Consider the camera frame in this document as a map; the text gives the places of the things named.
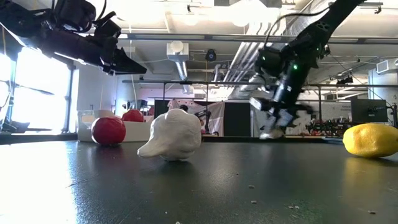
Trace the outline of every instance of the dark table surface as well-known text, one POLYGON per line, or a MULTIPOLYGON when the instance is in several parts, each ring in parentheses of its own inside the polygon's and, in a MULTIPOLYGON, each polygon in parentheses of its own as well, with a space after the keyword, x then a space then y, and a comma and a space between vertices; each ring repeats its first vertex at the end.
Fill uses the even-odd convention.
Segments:
POLYGON ((141 145, 0 146, 0 223, 398 223, 398 156, 203 143, 186 162, 165 162, 138 158, 141 145))

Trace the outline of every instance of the lemon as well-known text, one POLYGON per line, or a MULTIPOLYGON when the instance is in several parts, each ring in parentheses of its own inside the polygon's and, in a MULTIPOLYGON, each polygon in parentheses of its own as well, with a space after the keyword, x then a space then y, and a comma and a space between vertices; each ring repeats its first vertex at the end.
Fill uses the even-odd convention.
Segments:
POLYGON ((398 151, 398 129, 385 124, 360 124, 347 129, 343 143, 349 153, 357 156, 391 156, 398 151))

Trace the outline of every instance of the ceiling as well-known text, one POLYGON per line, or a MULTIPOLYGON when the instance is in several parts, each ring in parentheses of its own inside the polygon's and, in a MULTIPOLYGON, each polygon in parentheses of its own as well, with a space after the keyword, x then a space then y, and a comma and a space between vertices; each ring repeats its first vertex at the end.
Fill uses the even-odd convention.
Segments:
MULTIPOLYGON (((268 9, 258 7, 257 11, 245 10, 240 7, 239 10, 228 19, 215 19, 216 14, 222 14, 222 10, 226 7, 214 7, 214 0, 164 0, 157 1, 165 7, 165 16, 160 19, 153 19, 151 22, 146 21, 150 16, 146 16, 148 12, 143 14, 139 10, 133 10, 137 6, 138 0, 108 0, 107 12, 116 11, 117 14, 129 17, 130 14, 136 14, 135 19, 130 22, 122 21, 118 18, 113 20, 123 28, 123 32, 131 33, 176 33, 176 34, 247 34, 249 26, 236 26, 235 18, 249 17, 253 15, 264 16, 268 9), (187 25, 186 21, 192 18, 191 14, 187 14, 187 4, 192 6, 192 11, 196 14, 194 17, 197 23, 194 26, 187 25)), ((23 1, 26 7, 49 7, 51 0, 38 0, 37 6, 34 1, 23 1)), ((102 10, 103 1, 89 0, 97 8, 97 13, 102 10)), ((296 0, 295 10, 301 10, 310 0, 296 0)), ((374 14, 373 9, 356 9, 352 15, 344 21, 344 23, 335 31, 334 37, 392 37, 398 38, 398 26, 394 26, 391 22, 398 21, 398 4, 394 0, 385 0, 388 9, 383 9, 380 14, 374 14)), ((166 43, 170 41, 158 40, 120 40, 119 46, 124 47, 129 54, 130 47, 135 47, 140 54, 139 62, 150 61, 145 63, 149 71, 145 75, 148 79, 164 79, 177 78, 177 70, 175 64, 168 60, 166 56, 166 43)), ((209 41, 188 41, 190 49, 190 60, 187 62, 188 77, 191 79, 206 79, 206 72, 193 72, 193 70, 205 70, 214 68, 217 63, 229 65, 234 59, 240 43, 239 42, 209 42, 209 41), (205 63, 205 52, 208 49, 215 49, 217 53, 217 62, 205 63)), ((326 82, 330 77, 337 77, 345 69, 359 67, 356 69, 358 76, 367 74, 367 70, 375 67, 378 57, 398 57, 398 45, 353 45, 353 44, 333 44, 330 45, 333 57, 327 57, 320 62, 320 68, 312 70, 308 81, 310 83, 326 82), (345 68, 337 64, 339 60, 345 68)))

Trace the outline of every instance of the computer monitor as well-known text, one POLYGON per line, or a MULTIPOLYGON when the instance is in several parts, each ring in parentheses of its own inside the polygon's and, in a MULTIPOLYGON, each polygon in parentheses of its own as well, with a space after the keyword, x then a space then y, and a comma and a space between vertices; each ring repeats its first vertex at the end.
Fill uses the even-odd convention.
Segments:
POLYGON ((352 99, 351 116, 354 123, 388 122, 386 101, 352 99))

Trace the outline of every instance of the white container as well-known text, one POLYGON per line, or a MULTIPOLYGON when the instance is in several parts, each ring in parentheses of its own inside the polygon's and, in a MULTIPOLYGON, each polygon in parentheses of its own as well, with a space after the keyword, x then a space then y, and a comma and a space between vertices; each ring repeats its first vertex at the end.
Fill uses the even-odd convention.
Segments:
MULTIPOLYGON (((78 111, 77 138, 83 142, 94 142, 91 138, 91 125, 97 118, 114 116, 108 110, 78 111)), ((124 121, 126 137, 123 142, 148 141, 150 136, 150 123, 124 121)))

